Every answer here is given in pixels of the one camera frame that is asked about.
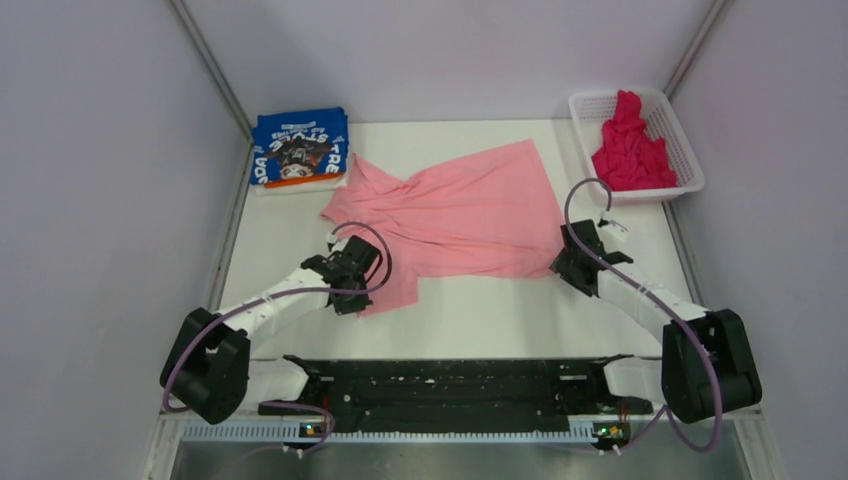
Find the light pink t-shirt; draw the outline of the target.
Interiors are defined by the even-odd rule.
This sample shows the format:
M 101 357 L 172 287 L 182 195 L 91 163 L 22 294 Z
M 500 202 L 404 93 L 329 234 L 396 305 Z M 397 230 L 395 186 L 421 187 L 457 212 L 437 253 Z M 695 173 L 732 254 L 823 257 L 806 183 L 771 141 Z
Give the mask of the light pink t-shirt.
M 366 315 L 418 301 L 420 278 L 475 275 L 535 279 L 563 242 L 561 207 L 531 140 L 426 168 L 400 180 L 362 157 L 322 217 L 344 236 L 382 236 L 392 255 L 387 284 Z

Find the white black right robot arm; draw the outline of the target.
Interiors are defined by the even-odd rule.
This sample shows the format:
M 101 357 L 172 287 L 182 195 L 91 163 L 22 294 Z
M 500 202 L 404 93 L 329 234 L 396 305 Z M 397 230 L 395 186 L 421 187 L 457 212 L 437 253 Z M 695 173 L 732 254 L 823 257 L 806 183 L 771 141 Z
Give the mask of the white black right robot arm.
M 758 404 L 762 385 L 741 317 L 683 300 L 618 251 L 605 249 L 590 220 L 561 228 L 552 271 L 584 295 L 626 314 L 660 344 L 657 357 L 603 361 L 586 385 L 589 404 L 612 412 L 626 397 L 662 403 L 685 424 Z

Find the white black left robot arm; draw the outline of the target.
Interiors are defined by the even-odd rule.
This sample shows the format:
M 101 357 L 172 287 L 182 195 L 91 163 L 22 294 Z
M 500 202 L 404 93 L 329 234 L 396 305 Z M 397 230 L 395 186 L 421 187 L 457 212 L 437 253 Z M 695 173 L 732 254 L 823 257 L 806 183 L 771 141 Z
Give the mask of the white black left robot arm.
M 267 402 L 283 401 L 302 414 L 314 410 L 321 388 L 306 367 L 287 358 L 257 360 L 255 354 L 293 321 L 312 312 L 364 311 L 372 303 L 368 276 L 389 261 L 380 248 L 351 236 L 228 310 L 191 311 L 160 374 L 163 408 L 171 413 L 190 411 L 211 425 Z

